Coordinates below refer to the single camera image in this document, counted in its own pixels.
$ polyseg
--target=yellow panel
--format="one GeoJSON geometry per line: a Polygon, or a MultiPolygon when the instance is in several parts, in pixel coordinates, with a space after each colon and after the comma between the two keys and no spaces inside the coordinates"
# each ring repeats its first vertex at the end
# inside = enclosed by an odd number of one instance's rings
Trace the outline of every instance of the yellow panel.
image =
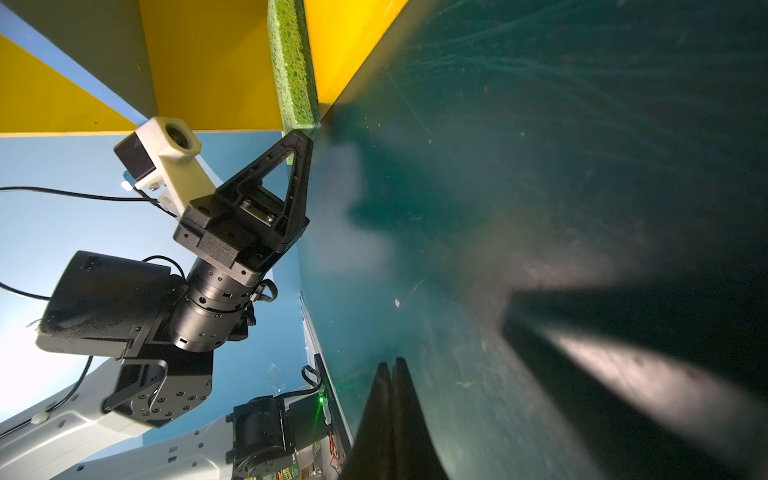
{"type": "Polygon", "coordinates": [[[0,137],[100,134],[136,126],[0,36],[0,137]]]}
{"type": "Polygon", "coordinates": [[[266,0],[139,0],[161,116],[193,130],[283,128],[266,0]]]}
{"type": "Polygon", "coordinates": [[[324,115],[408,0],[304,0],[320,115],[324,115]]]}

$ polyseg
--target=sponge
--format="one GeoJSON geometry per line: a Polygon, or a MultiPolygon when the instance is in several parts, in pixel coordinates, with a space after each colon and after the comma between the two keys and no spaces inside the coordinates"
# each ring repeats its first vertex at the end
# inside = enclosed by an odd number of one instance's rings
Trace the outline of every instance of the sponge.
{"type": "Polygon", "coordinates": [[[269,0],[266,27],[284,132],[319,127],[317,88],[303,0],[269,0]]]}

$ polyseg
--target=scratched surface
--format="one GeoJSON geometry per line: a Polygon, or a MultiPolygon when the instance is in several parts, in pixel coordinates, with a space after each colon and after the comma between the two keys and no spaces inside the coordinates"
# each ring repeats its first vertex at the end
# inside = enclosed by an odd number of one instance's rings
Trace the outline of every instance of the scratched surface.
{"type": "Polygon", "coordinates": [[[300,241],[353,432],[376,364],[403,356],[452,478],[751,471],[766,5],[406,6],[314,133],[300,241]],[[543,341],[551,325],[652,354],[543,341]]]}

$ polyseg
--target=cylindrical motor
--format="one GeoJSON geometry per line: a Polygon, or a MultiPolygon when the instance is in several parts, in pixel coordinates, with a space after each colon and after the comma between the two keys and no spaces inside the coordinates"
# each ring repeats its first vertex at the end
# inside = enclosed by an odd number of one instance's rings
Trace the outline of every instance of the cylindrical motor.
{"type": "Polygon", "coordinates": [[[189,352],[207,352],[227,341],[255,287],[244,286],[201,258],[187,281],[187,295],[170,318],[170,340],[189,352]]]}

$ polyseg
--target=black cable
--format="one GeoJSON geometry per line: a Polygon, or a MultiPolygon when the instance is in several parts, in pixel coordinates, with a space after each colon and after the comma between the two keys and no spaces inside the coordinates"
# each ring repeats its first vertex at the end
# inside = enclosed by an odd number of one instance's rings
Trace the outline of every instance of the black cable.
{"type": "MultiPolygon", "coordinates": [[[[152,197],[150,197],[149,195],[147,195],[147,194],[146,194],[146,193],[145,193],[143,190],[139,190],[139,189],[137,189],[136,187],[134,187],[134,192],[136,192],[137,194],[141,195],[141,198],[145,198],[145,199],[147,199],[147,201],[152,201],[152,200],[155,200],[154,198],[152,198],[152,197]]],[[[165,214],[168,214],[168,215],[171,215],[173,218],[178,218],[174,212],[171,212],[171,211],[165,210],[165,209],[163,208],[163,206],[162,206],[162,205],[160,205],[160,201],[158,201],[157,203],[152,203],[152,204],[153,204],[155,207],[157,207],[157,208],[159,208],[160,210],[162,210],[162,211],[163,211],[163,213],[165,213],[165,214]]]]}
{"type": "Polygon", "coordinates": [[[65,197],[90,198],[91,200],[107,200],[110,202],[149,202],[159,204],[156,198],[134,198],[134,197],[106,197],[105,195],[79,194],[77,192],[67,192],[66,190],[56,190],[54,188],[43,187],[0,187],[0,192],[38,192],[40,194],[63,195],[65,197]]]}
{"type": "Polygon", "coordinates": [[[153,255],[152,257],[147,257],[147,258],[143,259],[142,262],[148,262],[150,260],[157,260],[157,259],[165,260],[167,262],[172,263],[176,267],[176,270],[179,270],[179,273],[181,274],[181,278],[186,278],[184,276],[184,271],[181,269],[181,266],[178,263],[176,263],[173,260],[171,260],[170,258],[168,258],[168,257],[163,257],[162,255],[153,255]]]}
{"type": "Polygon", "coordinates": [[[315,370],[314,368],[312,368],[309,365],[305,365],[305,366],[301,367],[301,376],[304,378],[304,380],[307,383],[309,383],[312,386],[311,389],[293,390],[292,392],[285,392],[282,395],[278,395],[277,398],[278,399],[288,399],[288,398],[294,397],[294,396],[312,395],[313,393],[315,393],[318,390],[320,390],[320,386],[321,386],[320,382],[322,381],[322,379],[320,378],[320,372],[318,372],[317,370],[315,370]],[[312,380],[310,377],[308,377],[306,375],[305,370],[310,371],[314,376],[316,376],[317,377],[317,382],[312,380]]]}
{"type": "MultiPolygon", "coordinates": [[[[91,368],[91,362],[93,362],[93,359],[94,359],[94,357],[92,355],[88,357],[88,361],[85,363],[85,368],[83,369],[83,373],[80,374],[80,378],[78,379],[78,381],[74,383],[74,386],[72,387],[72,390],[70,390],[69,393],[67,394],[67,396],[65,396],[63,399],[59,400],[55,405],[53,405],[52,407],[46,409],[45,411],[47,413],[51,413],[54,410],[56,410],[58,407],[64,405],[64,403],[67,400],[69,400],[72,397],[72,395],[74,395],[74,393],[77,391],[77,389],[80,386],[80,384],[83,383],[83,379],[88,374],[88,369],[91,368]]],[[[20,429],[21,427],[23,427],[25,425],[29,425],[31,422],[32,422],[32,419],[26,419],[24,422],[21,422],[18,425],[14,426],[14,427],[11,427],[8,430],[5,430],[3,433],[0,433],[0,439],[3,438],[6,435],[9,435],[9,434],[15,432],[16,430],[20,429]]]]}
{"type": "Polygon", "coordinates": [[[15,288],[13,288],[12,286],[5,285],[3,282],[0,282],[0,288],[2,288],[3,290],[7,290],[7,291],[9,291],[11,293],[15,293],[16,295],[26,296],[28,298],[34,298],[35,300],[50,300],[51,299],[50,296],[37,295],[35,293],[22,292],[21,290],[17,290],[15,288]]]}

